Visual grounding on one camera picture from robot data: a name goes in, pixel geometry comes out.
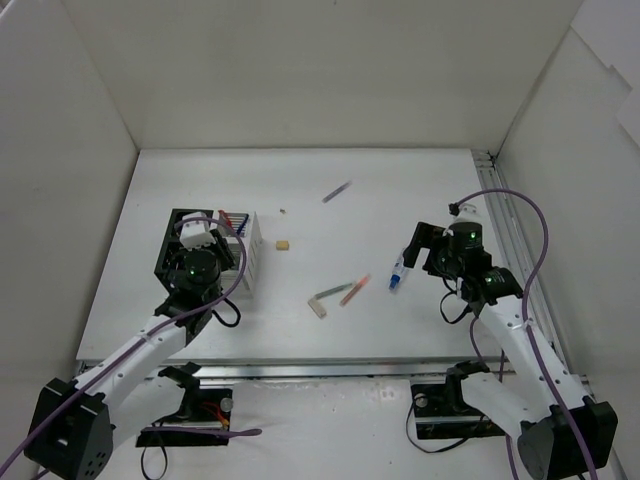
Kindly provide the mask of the red pen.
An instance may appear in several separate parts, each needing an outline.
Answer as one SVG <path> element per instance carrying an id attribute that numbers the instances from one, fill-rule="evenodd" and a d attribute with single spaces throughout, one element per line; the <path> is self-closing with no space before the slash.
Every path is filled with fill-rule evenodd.
<path id="1" fill-rule="evenodd" d="M 219 217 L 223 220 L 230 228 L 233 228 L 233 223 L 229 217 L 229 215 L 224 210 L 219 210 Z"/>

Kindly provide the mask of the blue ballpoint pen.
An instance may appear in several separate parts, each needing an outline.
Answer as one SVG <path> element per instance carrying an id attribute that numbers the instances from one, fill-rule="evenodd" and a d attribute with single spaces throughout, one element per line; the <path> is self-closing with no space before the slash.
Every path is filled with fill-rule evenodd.
<path id="1" fill-rule="evenodd" d="M 241 223 L 238 225 L 238 228 L 236 229 L 236 234 L 238 236 L 242 236 L 243 235 L 243 231 L 244 231 L 248 221 L 249 221 L 249 214 L 245 214 L 243 219 L 242 219 L 242 221 L 241 221 Z"/>

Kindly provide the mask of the small yellow eraser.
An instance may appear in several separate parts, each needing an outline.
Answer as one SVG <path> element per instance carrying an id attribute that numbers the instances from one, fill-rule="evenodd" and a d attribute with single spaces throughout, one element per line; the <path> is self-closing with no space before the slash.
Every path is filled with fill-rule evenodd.
<path id="1" fill-rule="evenodd" d="M 279 240 L 276 242 L 276 249 L 279 251 L 286 251 L 290 248 L 290 243 L 287 240 Z"/>

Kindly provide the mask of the orange red marker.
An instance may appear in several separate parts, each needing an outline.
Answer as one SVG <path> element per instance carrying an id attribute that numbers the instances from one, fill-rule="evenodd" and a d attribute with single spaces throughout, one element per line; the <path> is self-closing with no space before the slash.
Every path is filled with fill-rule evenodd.
<path id="1" fill-rule="evenodd" d="M 371 280 L 370 275 L 365 275 L 358 280 L 348 293 L 340 300 L 339 305 L 341 307 L 346 306 Z"/>

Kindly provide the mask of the purple grey pen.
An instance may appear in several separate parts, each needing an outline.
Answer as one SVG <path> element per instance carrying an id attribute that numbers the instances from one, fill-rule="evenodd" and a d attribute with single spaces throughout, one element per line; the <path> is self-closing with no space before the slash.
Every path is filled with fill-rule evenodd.
<path id="1" fill-rule="evenodd" d="M 337 197 L 338 195 L 340 195 L 342 192 L 344 192 L 346 189 L 348 189 L 350 186 L 352 185 L 352 181 L 349 180 L 345 183 L 343 183 L 342 185 L 340 185 L 339 187 L 336 187 L 334 190 L 332 190 L 329 194 L 325 195 L 321 202 L 323 204 L 326 204 L 328 202 L 330 202 L 331 200 L 333 200 L 335 197 Z"/>

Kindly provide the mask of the beige rectangular eraser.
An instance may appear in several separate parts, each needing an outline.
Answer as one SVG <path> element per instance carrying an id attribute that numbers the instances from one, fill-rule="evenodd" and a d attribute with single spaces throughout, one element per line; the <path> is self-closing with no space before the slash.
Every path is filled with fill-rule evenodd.
<path id="1" fill-rule="evenodd" d="M 319 319 L 326 317 L 327 311 L 316 297 L 310 298 L 307 304 Z"/>

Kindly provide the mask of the green grey marker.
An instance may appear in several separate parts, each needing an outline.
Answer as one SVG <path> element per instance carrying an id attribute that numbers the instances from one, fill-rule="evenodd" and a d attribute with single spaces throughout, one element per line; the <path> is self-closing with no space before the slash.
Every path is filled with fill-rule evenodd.
<path id="1" fill-rule="evenodd" d="M 342 291 L 350 290 L 351 288 L 353 288 L 353 286 L 354 286 L 353 282 L 345 283 L 345 284 L 342 284 L 342 285 L 338 285 L 338 286 L 323 290 L 323 291 L 315 294 L 314 298 L 316 298 L 317 300 L 320 300 L 322 298 L 325 298 L 325 297 L 328 297 L 328 296 L 331 296 L 331 295 L 335 295 L 335 294 L 340 293 Z"/>

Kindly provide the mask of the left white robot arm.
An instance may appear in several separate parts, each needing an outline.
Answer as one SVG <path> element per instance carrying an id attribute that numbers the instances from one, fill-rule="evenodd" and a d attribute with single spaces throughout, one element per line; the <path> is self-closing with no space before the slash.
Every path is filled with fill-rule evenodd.
<path id="1" fill-rule="evenodd" d="M 185 420 L 199 409 L 196 365 L 167 367 L 228 302 L 242 279 L 222 285 L 223 272 L 248 265 L 244 246 L 235 258 L 227 239 L 236 231 L 198 212 L 173 224 L 179 246 L 159 259 L 168 295 L 149 321 L 92 369 L 65 382 L 52 379 L 40 392 L 29 434 L 17 453 L 62 479 L 95 479 L 113 452 L 157 421 Z"/>

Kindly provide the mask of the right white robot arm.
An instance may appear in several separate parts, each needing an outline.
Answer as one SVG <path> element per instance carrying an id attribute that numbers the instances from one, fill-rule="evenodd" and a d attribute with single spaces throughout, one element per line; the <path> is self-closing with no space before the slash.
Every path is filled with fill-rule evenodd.
<path id="1" fill-rule="evenodd" d="M 482 244 L 481 224 L 417 224 L 403 252 L 405 267 L 428 252 L 428 274 L 453 280 L 468 310 L 498 341 L 523 382 L 515 393 L 480 361 L 448 369 L 442 398 L 455 411 L 475 409 L 516 444 L 533 479 L 596 475 L 609 460 L 618 418 L 607 402 L 591 398 L 546 342 L 524 310 L 524 292 L 513 274 L 496 267 Z"/>

